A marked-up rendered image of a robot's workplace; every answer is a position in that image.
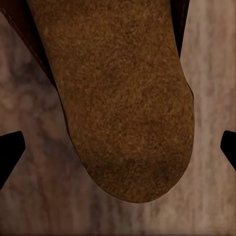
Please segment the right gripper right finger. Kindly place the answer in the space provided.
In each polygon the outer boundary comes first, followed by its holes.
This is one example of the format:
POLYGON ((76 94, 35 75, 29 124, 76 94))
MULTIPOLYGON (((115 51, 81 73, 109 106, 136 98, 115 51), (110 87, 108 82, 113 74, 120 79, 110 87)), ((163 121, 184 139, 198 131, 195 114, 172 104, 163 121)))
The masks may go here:
POLYGON ((236 170, 236 133, 224 131, 220 148, 236 170))

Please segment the sandal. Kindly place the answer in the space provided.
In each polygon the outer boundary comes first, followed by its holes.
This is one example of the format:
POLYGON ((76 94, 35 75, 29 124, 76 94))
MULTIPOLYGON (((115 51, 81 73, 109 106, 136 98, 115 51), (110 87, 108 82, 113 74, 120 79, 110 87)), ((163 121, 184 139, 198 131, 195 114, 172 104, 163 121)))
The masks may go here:
POLYGON ((185 174, 194 95, 179 62, 189 0, 0 0, 57 90, 99 189, 149 203, 185 174))

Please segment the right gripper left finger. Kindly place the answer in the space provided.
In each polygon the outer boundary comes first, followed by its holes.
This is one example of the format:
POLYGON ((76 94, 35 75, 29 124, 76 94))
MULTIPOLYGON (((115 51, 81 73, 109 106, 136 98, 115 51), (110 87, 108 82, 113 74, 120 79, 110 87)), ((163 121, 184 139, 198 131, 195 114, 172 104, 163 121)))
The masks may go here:
POLYGON ((0 136, 0 190, 26 149, 22 131, 0 136))

